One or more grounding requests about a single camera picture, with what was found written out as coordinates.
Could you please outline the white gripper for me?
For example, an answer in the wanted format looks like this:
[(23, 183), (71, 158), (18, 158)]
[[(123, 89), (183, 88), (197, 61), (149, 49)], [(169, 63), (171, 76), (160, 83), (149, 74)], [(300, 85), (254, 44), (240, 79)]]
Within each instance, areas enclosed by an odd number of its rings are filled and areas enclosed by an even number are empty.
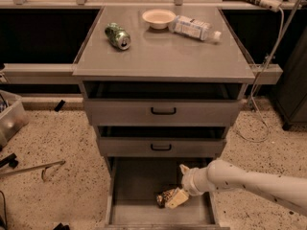
[(169, 209), (175, 209), (183, 204), (189, 199), (189, 195), (201, 196), (212, 189), (212, 183), (207, 177), (207, 168), (190, 169), (183, 164), (180, 164), (179, 167), (182, 173), (183, 189), (175, 188), (165, 193), (165, 207)]

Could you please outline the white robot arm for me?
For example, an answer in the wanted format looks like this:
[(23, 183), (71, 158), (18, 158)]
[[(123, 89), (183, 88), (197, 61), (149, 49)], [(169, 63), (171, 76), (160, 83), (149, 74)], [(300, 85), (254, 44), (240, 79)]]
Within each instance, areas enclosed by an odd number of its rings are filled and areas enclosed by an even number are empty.
[(286, 175), (248, 172), (221, 159), (204, 168), (188, 168), (181, 164), (181, 187), (166, 200), (170, 209), (186, 202), (190, 196), (242, 189), (273, 203), (307, 216), (307, 179)]

